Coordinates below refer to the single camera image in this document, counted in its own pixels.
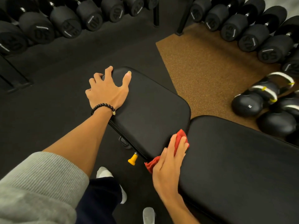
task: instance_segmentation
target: gray sweater sleeve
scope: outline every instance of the gray sweater sleeve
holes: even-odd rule
[[[88,183],[67,159],[33,153],[0,180],[0,223],[75,223]]]

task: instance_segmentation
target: hand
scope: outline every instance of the hand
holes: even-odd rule
[[[100,73],[95,73],[94,78],[89,79],[91,88],[86,90],[85,93],[92,108],[104,103],[113,106],[116,110],[125,102],[132,73],[128,71],[123,77],[122,86],[117,87],[112,79],[112,70],[112,66],[105,69],[104,81],[101,79],[103,74]]]
[[[178,193],[178,179],[185,152],[189,146],[185,143],[186,137],[182,137],[174,156],[176,134],[169,142],[168,148],[164,148],[159,162],[154,166],[152,180],[154,187],[164,204],[176,202],[180,199]]]

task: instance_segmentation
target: brown cork mat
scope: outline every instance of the brown cork mat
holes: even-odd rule
[[[226,42],[219,31],[210,32],[197,23],[185,28],[182,36],[173,34],[156,45],[192,118],[212,115],[258,129],[255,118],[235,115],[230,104],[235,95],[279,71],[279,64],[261,63],[256,52],[242,52],[236,41]]]

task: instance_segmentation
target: yellow adjustment knob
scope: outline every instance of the yellow adjustment knob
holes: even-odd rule
[[[136,162],[137,158],[138,158],[138,154],[137,154],[137,153],[134,153],[134,155],[132,156],[131,159],[128,160],[128,162],[129,162],[130,164],[132,164],[133,166],[135,166],[135,162]]]

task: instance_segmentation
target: weight bench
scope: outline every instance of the weight bench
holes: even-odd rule
[[[221,223],[299,222],[297,147],[218,117],[190,120],[183,98],[132,68],[113,71],[117,86],[127,71],[128,97],[109,124],[147,161],[183,129],[190,148],[179,190],[186,201]]]

